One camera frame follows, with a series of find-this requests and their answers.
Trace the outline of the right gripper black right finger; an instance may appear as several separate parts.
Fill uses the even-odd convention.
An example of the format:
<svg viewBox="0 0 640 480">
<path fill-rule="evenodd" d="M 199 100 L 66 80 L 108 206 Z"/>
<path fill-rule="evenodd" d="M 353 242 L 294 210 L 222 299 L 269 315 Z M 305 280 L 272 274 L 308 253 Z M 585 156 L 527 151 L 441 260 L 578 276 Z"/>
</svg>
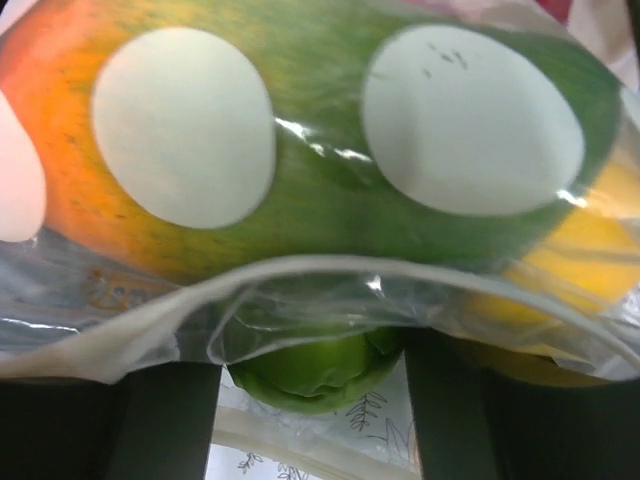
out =
<svg viewBox="0 0 640 480">
<path fill-rule="evenodd" d="M 636 479 L 639 382 L 408 329 L 423 479 Z"/>
</svg>

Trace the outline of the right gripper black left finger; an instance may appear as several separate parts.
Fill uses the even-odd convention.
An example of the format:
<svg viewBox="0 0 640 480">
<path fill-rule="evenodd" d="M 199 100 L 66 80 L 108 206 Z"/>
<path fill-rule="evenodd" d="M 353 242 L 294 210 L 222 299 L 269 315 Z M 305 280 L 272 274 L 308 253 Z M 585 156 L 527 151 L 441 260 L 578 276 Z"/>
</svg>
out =
<svg viewBox="0 0 640 480">
<path fill-rule="evenodd" d="M 1 383 L 4 479 L 202 479 L 221 369 L 171 363 L 115 384 Z"/>
</svg>

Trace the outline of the clear zip top bag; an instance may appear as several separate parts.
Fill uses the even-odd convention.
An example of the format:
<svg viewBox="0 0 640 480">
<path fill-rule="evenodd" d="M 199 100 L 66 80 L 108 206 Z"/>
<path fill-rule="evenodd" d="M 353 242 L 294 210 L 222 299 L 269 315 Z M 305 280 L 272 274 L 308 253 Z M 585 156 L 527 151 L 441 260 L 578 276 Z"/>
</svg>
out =
<svg viewBox="0 0 640 480">
<path fill-rule="evenodd" d="M 555 35 L 585 48 L 534 3 L 403 2 L 446 17 Z M 613 160 L 626 157 L 639 165 L 639 96 L 618 81 L 621 117 Z M 466 341 L 459 317 L 468 293 L 497 295 L 587 325 L 571 309 L 503 281 L 502 272 L 516 258 L 501 270 L 474 270 L 350 254 L 285 255 L 185 284 L 133 268 L 46 225 L 44 169 L 2 90 L 1 112 L 3 380 L 108 384 L 177 362 L 218 366 L 223 375 L 230 365 L 270 352 L 379 328 L 402 335 L 395 368 L 406 370 L 408 329 Z"/>
</svg>

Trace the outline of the fake lemon yellow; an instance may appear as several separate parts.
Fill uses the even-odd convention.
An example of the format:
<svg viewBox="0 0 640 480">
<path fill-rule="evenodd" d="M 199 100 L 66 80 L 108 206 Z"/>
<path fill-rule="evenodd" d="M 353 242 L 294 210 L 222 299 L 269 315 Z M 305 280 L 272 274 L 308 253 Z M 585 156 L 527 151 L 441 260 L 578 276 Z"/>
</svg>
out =
<svg viewBox="0 0 640 480">
<path fill-rule="evenodd" d="M 636 379 L 639 363 L 607 344 L 639 350 L 639 165 L 609 161 L 584 192 L 562 193 L 568 215 L 502 272 L 508 285 L 585 318 L 482 293 L 464 297 L 465 355 L 535 383 L 588 386 Z"/>
</svg>

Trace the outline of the green fake bell pepper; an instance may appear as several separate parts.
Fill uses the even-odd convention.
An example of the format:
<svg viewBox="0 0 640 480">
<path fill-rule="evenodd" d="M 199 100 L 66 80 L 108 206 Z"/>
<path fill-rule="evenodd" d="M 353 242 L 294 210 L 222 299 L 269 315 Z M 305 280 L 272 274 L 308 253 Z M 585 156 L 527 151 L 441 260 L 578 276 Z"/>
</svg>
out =
<svg viewBox="0 0 640 480">
<path fill-rule="evenodd" d="M 404 350 L 395 328 L 287 347 L 228 367 L 236 387 L 271 407 L 304 415 L 347 407 L 374 390 Z"/>
</svg>

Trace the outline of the fake mango orange green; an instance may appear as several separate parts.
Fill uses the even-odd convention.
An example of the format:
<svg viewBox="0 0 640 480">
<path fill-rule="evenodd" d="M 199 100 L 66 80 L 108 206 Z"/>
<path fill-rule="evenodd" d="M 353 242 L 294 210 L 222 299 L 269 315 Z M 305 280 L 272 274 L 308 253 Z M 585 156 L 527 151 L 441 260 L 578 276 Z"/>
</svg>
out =
<svg viewBox="0 0 640 480">
<path fill-rule="evenodd" d="M 46 225 L 178 283 L 285 255 L 501 270 L 600 245 L 621 85 L 566 38 L 403 1 L 40 1 L 1 90 Z"/>
</svg>

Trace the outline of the floral table mat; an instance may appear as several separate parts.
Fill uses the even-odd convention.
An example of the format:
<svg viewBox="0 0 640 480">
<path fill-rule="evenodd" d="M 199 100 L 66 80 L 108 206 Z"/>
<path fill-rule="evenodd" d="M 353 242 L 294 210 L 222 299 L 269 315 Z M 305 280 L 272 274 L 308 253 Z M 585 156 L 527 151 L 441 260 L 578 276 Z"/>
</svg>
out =
<svg viewBox="0 0 640 480">
<path fill-rule="evenodd" d="M 373 392 L 329 414 L 269 407 L 221 378 L 208 479 L 419 479 L 404 365 Z"/>
</svg>

